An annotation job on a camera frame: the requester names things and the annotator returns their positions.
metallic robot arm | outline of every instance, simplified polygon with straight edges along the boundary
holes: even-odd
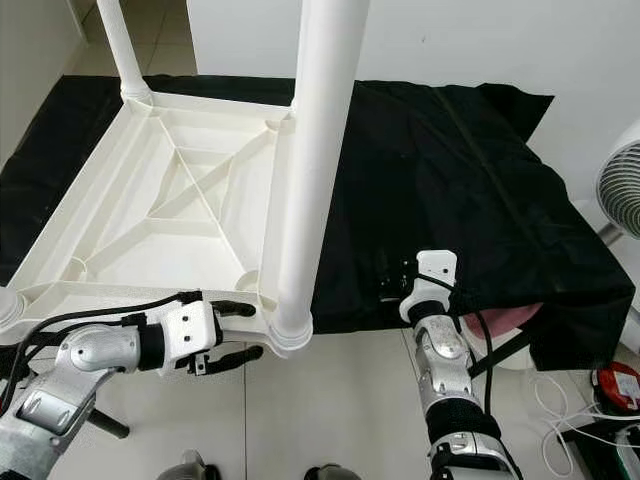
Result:
[[[218,373],[259,358],[261,349],[206,361],[203,352],[222,341],[218,317],[255,312],[250,305],[220,303],[195,301],[155,324],[147,325],[139,313],[137,326],[91,325],[72,332],[54,368],[36,377],[0,418],[0,480],[47,478],[93,410],[97,389],[115,373],[162,373],[196,361],[196,369]]]
[[[418,272],[448,285],[455,281],[456,256],[422,251]],[[400,305],[414,327],[418,386],[429,431],[432,479],[517,479],[520,474],[500,440],[501,432],[473,394],[469,346],[449,310],[449,290],[416,278]]]

white cable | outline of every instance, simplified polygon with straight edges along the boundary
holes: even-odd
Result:
[[[547,380],[548,382],[550,382],[551,384],[553,384],[557,389],[558,392],[560,392],[560,395],[562,396],[562,403],[563,403],[563,408],[562,408],[562,412],[563,413],[558,413],[555,412],[554,410],[552,410],[551,408],[549,408],[543,401],[542,398],[540,398],[540,393],[538,392],[538,383],[540,380]],[[636,416],[629,416],[629,417],[624,417],[624,416],[615,416],[615,415],[605,415],[602,413],[592,413],[589,412],[588,410],[596,407],[596,403],[592,403],[591,405],[587,405],[586,407],[584,407],[583,409],[577,411],[576,413],[573,413],[571,415],[568,415],[568,410],[569,410],[569,401],[567,399],[567,394],[564,391],[564,389],[560,386],[560,384],[551,376],[547,375],[547,374],[539,374],[536,376],[536,378],[533,379],[532,381],[533,383],[533,393],[534,396],[536,398],[536,401],[538,402],[538,405],[540,406],[540,408],[542,408],[546,413],[548,413],[549,415],[551,415],[553,418],[551,419],[545,419],[542,418],[541,420],[544,421],[547,425],[549,425],[549,427],[551,428],[551,430],[549,430],[549,432],[547,432],[547,434],[543,437],[542,439],[542,444],[541,444],[541,449],[542,449],[542,458],[544,460],[545,465],[547,466],[547,468],[549,469],[549,471],[555,475],[558,478],[568,478],[573,474],[574,471],[574,466],[573,466],[573,459],[571,458],[571,455],[569,453],[569,447],[567,446],[564,438],[562,437],[562,433],[560,432],[560,429],[558,428],[559,425],[564,424],[566,426],[568,426],[571,430],[578,432],[581,435],[584,435],[585,437],[589,437],[592,438],[594,440],[597,440],[599,442],[602,442],[606,445],[611,445],[613,447],[620,447],[620,448],[640,448],[640,445],[626,445],[626,444],[619,444],[619,443],[615,443],[615,442],[610,442],[609,440],[605,440],[604,438],[601,437],[597,437],[595,435],[591,435],[590,433],[587,432],[583,432],[582,430],[579,430],[578,428],[574,427],[572,424],[569,423],[569,420],[571,420],[572,418],[576,418],[576,417],[580,417],[580,416],[586,416],[586,417],[591,417],[591,418],[604,418],[604,419],[608,419],[608,420],[640,420],[640,415],[636,415]],[[555,434],[558,439],[560,440],[560,444],[562,445],[562,451],[565,455],[565,458],[567,459],[567,462],[569,463],[569,471],[567,473],[561,473],[558,472],[557,470],[555,470],[551,464],[549,463],[549,459],[547,458],[547,444],[549,442],[549,440],[552,438],[553,434]]]

red object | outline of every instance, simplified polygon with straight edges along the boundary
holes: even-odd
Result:
[[[640,407],[640,394],[633,395],[635,398],[632,399],[632,395],[627,393],[629,383],[633,383],[633,380],[626,375],[635,379],[635,390],[640,391],[640,375],[633,368],[620,362],[612,362],[608,368],[598,370],[596,388],[599,388],[615,408],[624,412],[637,412]]]

white fan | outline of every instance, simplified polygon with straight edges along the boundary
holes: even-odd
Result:
[[[640,239],[640,122],[618,139],[600,171],[596,184],[598,202],[609,218],[598,235],[612,245],[625,233]],[[631,307],[621,337],[635,353],[640,351],[640,313]]]

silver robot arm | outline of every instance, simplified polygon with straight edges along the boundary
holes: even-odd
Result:
[[[93,410],[96,391],[116,373],[162,374],[190,366],[191,373],[211,374],[259,358],[262,349],[253,347],[207,362],[204,352],[222,341],[218,317],[255,312],[251,305],[235,305],[195,301],[168,311],[158,323],[147,324],[139,313],[137,326],[90,325],[72,332],[53,369],[36,377],[0,418],[0,480],[47,478]]]
[[[417,259],[419,274],[453,286],[455,254],[422,251]],[[431,478],[521,478],[500,440],[497,422],[482,411],[473,393],[467,371],[469,346],[453,317],[446,314],[450,291],[425,278],[415,279],[411,295],[400,305],[400,314],[415,325],[418,387],[431,443]]]

